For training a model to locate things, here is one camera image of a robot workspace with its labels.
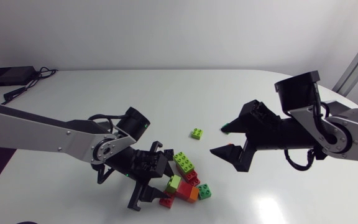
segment white table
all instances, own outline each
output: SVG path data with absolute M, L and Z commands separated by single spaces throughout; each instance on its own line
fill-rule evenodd
M 133 146 L 148 150 L 158 140 L 165 149 L 183 151 L 213 196 L 194 204 L 176 198 L 171 210 L 154 200 L 134 212 L 127 204 L 135 182 L 120 173 L 98 185 L 85 162 L 18 150 L 0 175 L 0 223 L 358 223 L 358 162 L 327 157 L 299 172 L 283 151 L 258 151 L 250 172 L 240 173 L 209 152 L 229 142 L 244 144 L 243 134 L 219 129 L 248 101 L 263 101 L 285 116 L 273 84 L 288 77 L 256 70 L 58 72 L 8 106 L 62 121 L 123 114 L 133 106 L 151 121 Z M 0 87 L 0 102 L 15 88 Z M 357 107 L 319 90 L 324 101 Z M 200 141 L 189 137 L 193 128 L 204 130 Z M 290 154 L 306 162 L 306 150 Z M 167 181 L 164 176 L 150 184 L 164 189 Z

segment lime green lego brick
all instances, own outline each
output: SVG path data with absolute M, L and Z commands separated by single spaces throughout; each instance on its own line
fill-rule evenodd
M 167 192 L 174 194 L 180 183 L 181 178 L 178 175 L 171 176 L 171 179 L 168 181 L 167 188 L 165 189 Z
M 200 190 L 198 192 L 198 198 L 200 198 L 200 200 L 209 198 L 212 195 L 207 184 L 198 186 L 198 189 Z
M 189 174 L 191 171 L 194 170 L 194 165 L 190 162 L 190 160 L 183 152 L 179 152 L 178 154 L 174 155 L 173 160 L 179 166 L 181 171 L 185 174 Z
M 198 128 L 195 128 L 195 129 L 193 130 L 193 132 L 191 133 L 191 137 L 192 137 L 193 139 L 198 139 L 198 140 L 200 140 L 200 138 L 201 138 L 202 135 L 203 135 L 203 130 L 198 129 Z

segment pile of lego bricks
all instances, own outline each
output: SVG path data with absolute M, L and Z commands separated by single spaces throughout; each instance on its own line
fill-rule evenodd
M 184 201 L 194 203 L 197 199 L 203 200 L 209 198 L 212 194 L 207 184 L 199 185 L 198 174 L 194 170 L 194 165 L 183 152 L 173 156 L 176 167 L 181 175 L 174 175 L 167 184 L 164 193 L 171 196 L 170 198 L 161 198 L 160 204 L 171 208 L 173 200 L 178 197 Z

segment black power adapter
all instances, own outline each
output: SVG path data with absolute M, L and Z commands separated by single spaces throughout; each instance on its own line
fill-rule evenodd
M 0 86 L 27 85 L 36 75 L 33 66 L 0 68 Z

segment black cable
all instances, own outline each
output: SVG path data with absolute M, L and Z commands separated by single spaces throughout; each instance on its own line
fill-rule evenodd
M 88 118 L 88 120 L 93 121 L 94 119 L 122 119 L 126 118 L 128 115 L 104 115 L 104 114 L 96 114 Z
M 284 150 L 284 155 L 285 155 L 285 159 L 288 161 L 288 163 L 292 167 L 294 167 L 296 170 L 299 170 L 299 171 L 308 170 L 311 167 L 311 165 L 313 164 L 313 161 L 314 161 L 314 149 L 309 149 L 309 151 L 308 151 L 308 163 L 305 166 L 301 166 L 301 165 L 296 164 L 295 162 L 293 162 L 291 160 L 291 158 L 290 158 L 289 153 L 288 153 L 288 149 Z
M 50 72 L 50 74 L 46 75 L 46 76 L 43 76 L 42 74 L 45 73 L 45 72 Z M 9 102 L 11 102 L 12 100 L 16 99 L 21 94 L 25 93 L 28 89 L 34 87 L 39 82 L 39 80 L 49 78 L 52 75 L 56 74 L 56 72 L 58 72 L 57 69 L 49 69 L 47 67 L 42 67 L 38 72 L 35 73 L 35 75 L 32 77 L 32 80 L 30 81 L 30 83 L 27 84 L 27 86 L 22 91 L 20 91 L 16 95 L 12 96 L 12 98 L 6 100 L 5 102 L 3 102 L 1 104 L 2 105 L 7 105 Z
M 285 115 L 289 116 L 292 118 L 292 115 L 288 112 L 288 111 L 284 111 Z
M 323 116 L 321 114 L 321 105 L 325 105 L 326 107 L 326 116 L 329 115 L 329 107 L 327 104 L 322 103 L 320 100 L 320 95 L 318 93 L 318 87 L 317 83 L 314 83 L 314 93 L 316 97 L 316 103 L 313 105 L 313 118 L 314 118 L 314 125 L 316 126 L 317 130 L 322 134 L 328 143 L 335 144 L 336 143 L 336 137 L 333 134 L 329 134 L 326 127 L 323 124 L 323 120 L 321 117 Z
M 327 118 L 327 117 L 329 116 L 329 113 L 330 113 L 330 111 L 329 111 L 329 106 L 328 106 L 326 103 L 324 103 L 324 102 L 321 102 L 321 106 L 323 106 L 323 108 L 326 110 L 326 116 L 325 116 L 325 118 Z
M 122 119 L 126 118 L 128 115 L 104 115 L 104 114 L 96 114 L 88 118 L 88 120 L 93 121 L 96 119 L 107 119 L 110 124 L 110 133 L 112 133 L 113 125 L 112 125 L 112 119 Z

